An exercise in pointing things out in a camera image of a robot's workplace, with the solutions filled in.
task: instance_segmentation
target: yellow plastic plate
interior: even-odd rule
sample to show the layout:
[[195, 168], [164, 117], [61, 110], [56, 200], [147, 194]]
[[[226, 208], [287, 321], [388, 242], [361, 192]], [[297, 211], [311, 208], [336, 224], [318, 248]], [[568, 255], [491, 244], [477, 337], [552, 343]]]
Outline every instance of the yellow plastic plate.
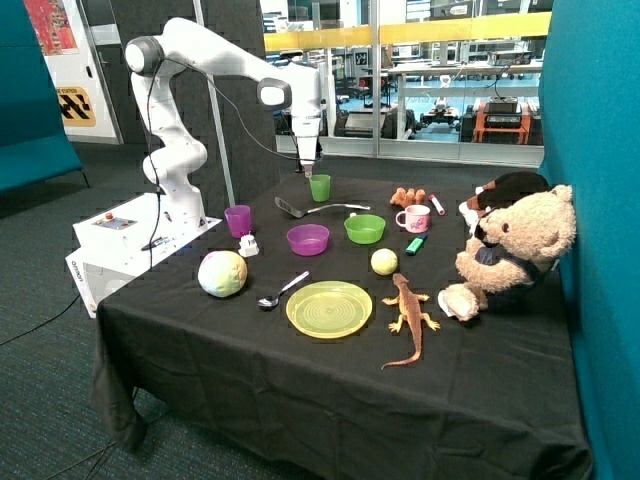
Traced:
[[291, 296], [287, 302], [287, 317], [310, 337], [341, 338], [362, 328], [372, 308], [369, 294], [356, 285], [316, 282]]

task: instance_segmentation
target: purple bowl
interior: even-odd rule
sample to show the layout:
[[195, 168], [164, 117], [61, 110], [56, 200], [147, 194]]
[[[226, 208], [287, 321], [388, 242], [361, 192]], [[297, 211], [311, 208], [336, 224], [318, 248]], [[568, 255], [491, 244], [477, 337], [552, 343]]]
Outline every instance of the purple bowl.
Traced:
[[329, 229], [322, 225], [308, 224], [294, 227], [287, 232], [291, 250], [303, 257], [324, 252], [329, 242]]

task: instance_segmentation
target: blue sofa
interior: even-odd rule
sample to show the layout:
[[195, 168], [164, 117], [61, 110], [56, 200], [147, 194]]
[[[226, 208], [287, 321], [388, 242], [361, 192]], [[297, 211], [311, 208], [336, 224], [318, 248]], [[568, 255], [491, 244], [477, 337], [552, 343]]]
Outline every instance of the blue sofa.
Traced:
[[64, 132], [55, 87], [22, 0], [2, 0], [0, 193], [82, 164]]
[[638, 2], [556, 0], [540, 85], [541, 173], [574, 187], [561, 263], [595, 479], [640, 478]]

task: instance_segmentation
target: green bowl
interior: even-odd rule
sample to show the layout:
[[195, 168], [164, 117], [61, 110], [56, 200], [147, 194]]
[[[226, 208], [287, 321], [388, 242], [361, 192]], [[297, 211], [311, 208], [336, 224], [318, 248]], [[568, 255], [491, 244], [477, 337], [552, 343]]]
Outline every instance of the green bowl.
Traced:
[[344, 221], [347, 236], [353, 243], [368, 245], [382, 238], [387, 222], [377, 215], [354, 215]]

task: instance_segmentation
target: yellow railing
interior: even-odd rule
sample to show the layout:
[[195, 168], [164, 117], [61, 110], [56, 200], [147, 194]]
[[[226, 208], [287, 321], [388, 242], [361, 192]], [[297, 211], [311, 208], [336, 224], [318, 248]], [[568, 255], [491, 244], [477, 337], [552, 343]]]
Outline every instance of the yellow railing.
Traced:
[[[380, 43], [387, 45], [406, 42], [539, 37], [547, 35], [550, 21], [551, 12], [545, 12], [382, 25]], [[269, 33], [264, 36], [264, 43], [267, 52], [280, 52], [294, 49], [312, 50], [371, 45], [372, 38], [371, 27], [364, 26], [311, 32]]]

